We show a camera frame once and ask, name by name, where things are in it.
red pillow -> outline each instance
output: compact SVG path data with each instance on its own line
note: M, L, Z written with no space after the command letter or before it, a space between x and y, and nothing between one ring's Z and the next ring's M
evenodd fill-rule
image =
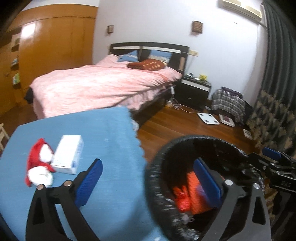
M164 62L156 59L146 59L142 62L132 62L127 65L131 69L160 70L165 67Z

plaid clothing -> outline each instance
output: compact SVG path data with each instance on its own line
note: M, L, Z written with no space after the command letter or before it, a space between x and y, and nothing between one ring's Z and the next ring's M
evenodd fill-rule
M235 121L243 123L245 101L237 96L230 95L224 90L216 90L212 95L212 110L221 109L235 117Z

blue gripper pad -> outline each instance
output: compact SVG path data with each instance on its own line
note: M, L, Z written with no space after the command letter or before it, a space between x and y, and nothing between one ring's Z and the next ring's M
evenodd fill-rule
M101 177L103 172L102 161L100 159L96 159L86 172L88 173L76 190L75 205L78 208L87 203L94 187L96 186L96 183Z
M268 156L270 157L271 159L275 160L275 161L278 161L279 159L281 159L281 153L275 151L275 150L272 150L268 147L264 147L262 149L262 154L265 155L265 156Z
M207 195L208 204L213 208L220 208L222 205L222 191L201 158L194 161L193 170Z

white box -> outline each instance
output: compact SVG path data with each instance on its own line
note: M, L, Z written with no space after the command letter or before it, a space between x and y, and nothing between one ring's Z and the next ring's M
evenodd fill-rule
M76 174L82 148L81 136L62 136L51 166L56 172Z

table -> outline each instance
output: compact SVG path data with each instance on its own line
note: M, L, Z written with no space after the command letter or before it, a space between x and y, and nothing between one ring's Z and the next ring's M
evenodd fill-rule
M88 203L80 208L99 239L167 240L146 205L146 161L125 107L60 115L16 129L0 159L0 213L14 235L25 240L28 210L35 192L34 186L29 188L24 182L30 148L43 137L55 150L63 135L81 135L84 141L77 173L87 170L95 158L103 162L103 174ZM53 177L55 187L76 175L54 173ZM60 205L57 211L68 238L76 240Z
M204 110L212 85L187 76L176 82L175 98L183 105L195 110Z

